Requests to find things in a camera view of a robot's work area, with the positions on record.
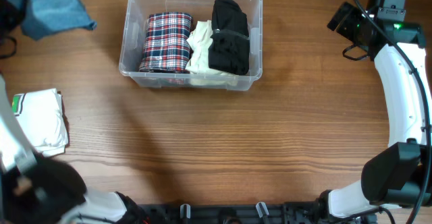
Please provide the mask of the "blue denim jeans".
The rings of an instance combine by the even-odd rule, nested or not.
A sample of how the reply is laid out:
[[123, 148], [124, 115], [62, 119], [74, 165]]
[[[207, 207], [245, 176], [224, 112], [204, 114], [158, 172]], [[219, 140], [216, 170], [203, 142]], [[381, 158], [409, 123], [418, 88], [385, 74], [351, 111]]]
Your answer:
[[21, 23], [23, 35], [33, 40], [77, 28], [94, 30], [96, 27], [81, 0], [28, 0]]

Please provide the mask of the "white graphic t-shirt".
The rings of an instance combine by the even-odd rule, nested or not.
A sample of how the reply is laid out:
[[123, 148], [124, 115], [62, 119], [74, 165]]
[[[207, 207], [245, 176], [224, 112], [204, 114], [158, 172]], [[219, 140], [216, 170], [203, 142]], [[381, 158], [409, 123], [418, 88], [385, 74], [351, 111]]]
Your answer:
[[13, 96], [12, 110], [24, 134], [44, 157], [65, 152], [69, 144], [62, 95], [51, 88]]

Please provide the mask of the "black knit garment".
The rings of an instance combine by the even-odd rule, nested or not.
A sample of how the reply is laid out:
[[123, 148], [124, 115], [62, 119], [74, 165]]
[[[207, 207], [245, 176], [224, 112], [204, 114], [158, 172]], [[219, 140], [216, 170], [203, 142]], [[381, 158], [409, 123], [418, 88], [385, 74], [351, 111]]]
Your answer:
[[212, 12], [213, 42], [209, 67], [245, 76], [249, 71], [250, 38], [247, 15], [234, 0], [215, 0]]

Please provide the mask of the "cream cloth garment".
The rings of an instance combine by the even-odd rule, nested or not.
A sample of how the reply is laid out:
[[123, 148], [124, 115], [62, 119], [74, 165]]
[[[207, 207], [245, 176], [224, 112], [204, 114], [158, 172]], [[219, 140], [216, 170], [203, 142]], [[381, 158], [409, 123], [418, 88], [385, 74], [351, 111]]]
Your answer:
[[213, 39], [211, 21], [197, 21], [195, 29], [190, 33], [186, 40], [192, 49], [192, 55], [186, 64], [186, 70], [191, 74], [210, 75], [210, 76], [231, 76], [227, 72], [209, 67], [209, 47]]

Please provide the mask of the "red plaid shirt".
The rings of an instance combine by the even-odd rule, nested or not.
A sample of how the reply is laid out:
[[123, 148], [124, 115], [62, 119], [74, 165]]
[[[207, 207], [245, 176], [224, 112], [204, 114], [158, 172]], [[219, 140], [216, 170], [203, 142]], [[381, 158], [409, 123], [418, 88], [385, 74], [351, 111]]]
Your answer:
[[184, 12], [151, 14], [146, 21], [146, 38], [138, 71], [185, 74], [192, 49], [187, 39], [193, 17]]

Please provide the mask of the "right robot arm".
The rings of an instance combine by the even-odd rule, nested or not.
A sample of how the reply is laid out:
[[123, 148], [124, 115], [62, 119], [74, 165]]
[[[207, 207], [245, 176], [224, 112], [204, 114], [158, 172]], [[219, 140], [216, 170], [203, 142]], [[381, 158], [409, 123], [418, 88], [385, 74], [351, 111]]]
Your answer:
[[358, 181], [320, 195], [311, 218], [370, 223], [377, 213], [410, 209], [413, 223], [431, 206], [431, 93], [421, 25], [404, 18], [406, 0], [343, 3], [328, 28], [364, 51], [381, 79], [389, 119], [387, 148], [368, 161]]

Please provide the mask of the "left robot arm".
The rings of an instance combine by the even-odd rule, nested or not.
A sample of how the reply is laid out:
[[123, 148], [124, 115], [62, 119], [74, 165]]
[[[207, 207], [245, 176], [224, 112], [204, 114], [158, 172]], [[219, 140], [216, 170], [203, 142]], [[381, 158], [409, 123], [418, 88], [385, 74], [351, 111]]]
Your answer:
[[[1, 40], [23, 21], [33, 0], [1, 0]], [[65, 16], [61, 28], [36, 34], [35, 39], [75, 28], [94, 30], [80, 0], [65, 1], [55, 14]], [[1, 75], [1, 221], [11, 223], [72, 223], [75, 219], [98, 223], [150, 223], [150, 217], [132, 199], [119, 192], [101, 192], [102, 202], [91, 202], [90, 192], [78, 172], [62, 161], [48, 159], [36, 152], [24, 135], [7, 99], [5, 80]], [[31, 186], [18, 193], [18, 181]]]

